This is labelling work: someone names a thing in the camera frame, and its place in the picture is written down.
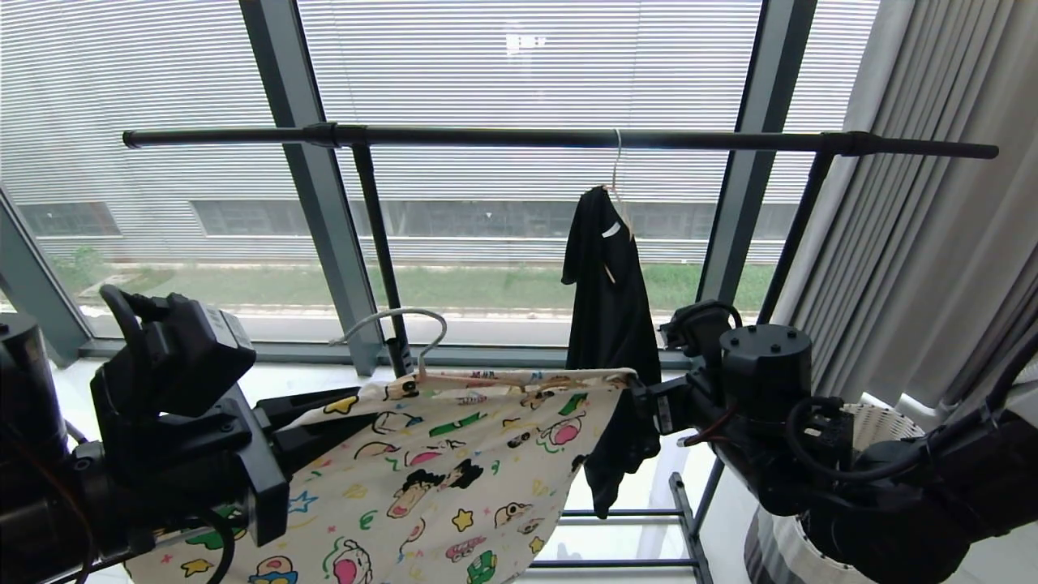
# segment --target black shirt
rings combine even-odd
[[[573,216],[563,283],[574,282],[566,368],[630,367],[647,386],[659,384],[659,354],[638,248],[601,186],[583,193]],[[652,421],[635,416],[630,390],[624,390],[584,462],[599,518],[605,519],[617,501],[624,473],[636,472],[643,461],[658,453],[659,435]]]

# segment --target green lawn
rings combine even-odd
[[[691,303],[701,269],[698,263],[643,266],[653,310],[671,311]],[[772,271],[773,266],[768,265],[745,267],[736,297],[736,307],[740,311],[752,312],[760,308]],[[112,272],[108,270],[105,275],[98,275],[103,278]],[[324,273],[318,266],[144,268],[124,273],[132,277],[121,284],[125,289],[153,297],[179,291],[216,305],[332,304]],[[395,273],[401,300],[407,306],[489,310],[565,310],[573,307],[573,286],[559,281],[561,268],[401,266]],[[370,270],[368,275],[376,300],[384,306],[385,295],[378,270]],[[61,277],[73,287],[72,275]],[[80,289],[85,287],[83,281],[90,279],[77,277],[80,277],[76,282]]]

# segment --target curtain fold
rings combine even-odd
[[[1034,2],[880,5],[844,129],[1001,154],[837,162],[774,318],[815,340],[816,393],[935,423],[1038,317],[1036,25]]]

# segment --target glass window pane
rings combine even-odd
[[[256,340],[342,335],[280,146],[122,145],[273,126],[237,2],[5,0],[0,43],[4,188],[99,336],[119,336],[105,281],[224,307]]]
[[[819,0],[786,132],[838,132],[857,76],[879,0]],[[868,128],[851,128],[868,130]],[[753,323],[764,302],[782,247],[808,182],[811,152],[780,151],[764,193],[755,241],[739,280],[735,306]]]
[[[733,129],[760,13],[740,0],[299,7],[329,119],[690,131]],[[373,157],[405,306],[452,314],[448,342],[567,343],[566,238],[616,151],[384,145]],[[617,186],[662,321],[694,299],[727,159],[623,152]],[[371,240],[362,247],[374,266]]]

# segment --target white cartoon print shirt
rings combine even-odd
[[[376,414],[293,477],[289,528],[256,548],[242,529],[225,582],[509,582],[554,530],[570,484],[631,370],[445,371],[370,384],[293,426]],[[225,517],[237,511],[223,509]],[[220,538],[127,562],[146,584],[204,584]]]

